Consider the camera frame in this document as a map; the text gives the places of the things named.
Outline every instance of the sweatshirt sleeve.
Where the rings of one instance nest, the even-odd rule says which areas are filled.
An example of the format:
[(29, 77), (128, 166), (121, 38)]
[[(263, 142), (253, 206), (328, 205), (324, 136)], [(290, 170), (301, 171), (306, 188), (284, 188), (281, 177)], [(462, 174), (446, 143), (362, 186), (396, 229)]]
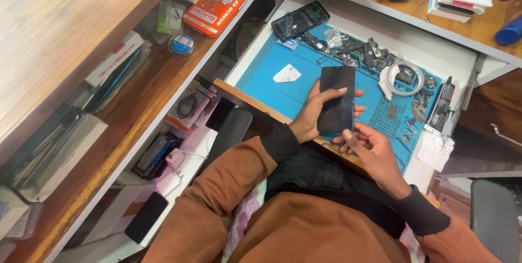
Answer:
[(394, 202), (396, 212), (414, 231), (430, 262), (501, 263), (475, 236), (466, 223), (440, 212), (419, 189)]
[(228, 241), (221, 217), (299, 149), (288, 125), (228, 149), (176, 198), (143, 263), (214, 261)]

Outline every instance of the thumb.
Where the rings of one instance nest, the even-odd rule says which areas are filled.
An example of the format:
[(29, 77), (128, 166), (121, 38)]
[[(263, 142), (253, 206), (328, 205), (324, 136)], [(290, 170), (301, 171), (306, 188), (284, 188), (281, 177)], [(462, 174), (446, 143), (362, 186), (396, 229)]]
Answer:
[(343, 130), (343, 137), (349, 144), (350, 148), (359, 155), (359, 158), (366, 159), (372, 154), (365, 146), (359, 142), (357, 137), (349, 130)]
[(324, 91), (323, 93), (316, 95), (314, 98), (316, 98), (319, 103), (324, 104), (324, 102), (326, 102), (328, 100), (332, 100), (332, 99), (335, 99), (337, 97), (340, 97), (340, 96), (346, 94), (347, 90), (348, 89), (345, 87), (340, 88), (340, 89), (331, 88), (331, 89)]

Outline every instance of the person's left hand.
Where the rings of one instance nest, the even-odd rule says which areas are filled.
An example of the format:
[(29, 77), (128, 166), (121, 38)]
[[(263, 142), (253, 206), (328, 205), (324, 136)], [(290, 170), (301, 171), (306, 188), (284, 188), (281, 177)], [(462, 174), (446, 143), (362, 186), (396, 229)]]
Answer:
[[(306, 97), (303, 108), (301, 111), (299, 111), (299, 114), (297, 114), (296, 118), (288, 125), (296, 135), (299, 143), (310, 141), (319, 135), (319, 131), (317, 130), (317, 119), (319, 118), (321, 109), (323, 109), (324, 102), (340, 97), (347, 91), (346, 88), (341, 88), (329, 89), (323, 93), (320, 93), (320, 83), (321, 79), (317, 79), (315, 81), (314, 85), (310, 89), (310, 92), (308, 93), (308, 96)], [(356, 97), (361, 97), (362, 95), (364, 95), (363, 90), (355, 90)], [(366, 110), (366, 107), (355, 105), (353, 109), (353, 116), (359, 117), (361, 116), (361, 113)]]

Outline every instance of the brown sweatshirt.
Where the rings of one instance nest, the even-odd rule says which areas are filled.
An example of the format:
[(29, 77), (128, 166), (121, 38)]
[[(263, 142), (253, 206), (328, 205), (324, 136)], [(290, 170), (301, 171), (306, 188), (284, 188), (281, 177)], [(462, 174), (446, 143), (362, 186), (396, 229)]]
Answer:
[[(299, 150), (288, 126), (233, 146), (175, 200), (143, 263), (220, 261), (227, 216), (277, 163)], [(459, 218), (413, 186), (394, 205), (430, 262), (498, 262)], [(410, 262), (408, 250), (366, 215), (303, 193), (278, 193), (255, 212), (228, 262)]]

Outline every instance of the moviq box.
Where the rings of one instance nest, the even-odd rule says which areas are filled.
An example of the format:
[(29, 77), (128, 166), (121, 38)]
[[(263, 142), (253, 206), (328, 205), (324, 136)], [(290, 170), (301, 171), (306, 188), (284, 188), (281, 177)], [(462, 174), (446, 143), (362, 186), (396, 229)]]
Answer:
[(198, 0), (183, 21), (209, 38), (218, 37), (246, 0)]

